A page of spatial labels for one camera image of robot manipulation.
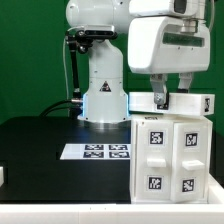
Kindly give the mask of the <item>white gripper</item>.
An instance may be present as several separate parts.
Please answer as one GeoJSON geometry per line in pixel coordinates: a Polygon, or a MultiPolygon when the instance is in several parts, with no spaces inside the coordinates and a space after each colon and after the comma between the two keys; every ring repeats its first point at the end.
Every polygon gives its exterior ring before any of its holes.
{"type": "Polygon", "coordinates": [[[135,18],[129,27],[128,65],[133,73],[151,74],[157,105],[167,102],[167,73],[180,73],[177,92],[188,93],[192,72],[209,66],[209,29],[199,25],[196,33],[182,33],[182,26],[182,19],[162,16],[135,18]]]}

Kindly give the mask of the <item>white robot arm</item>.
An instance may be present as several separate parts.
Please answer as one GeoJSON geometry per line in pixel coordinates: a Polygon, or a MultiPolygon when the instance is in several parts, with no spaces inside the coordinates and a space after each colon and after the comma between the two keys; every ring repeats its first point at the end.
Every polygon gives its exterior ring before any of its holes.
{"type": "Polygon", "coordinates": [[[208,69],[210,29],[206,0],[69,0],[66,19],[74,32],[66,36],[70,52],[89,55],[89,87],[81,96],[79,118],[96,124],[119,124],[131,111],[178,113],[167,90],[170,74],[179,75],[185,95],[196,72],[208,69]],[[126,34],[128,65],[147,74],[153,92],[138,97],[123,89],[123,55],[112,44],[126,34]]]}

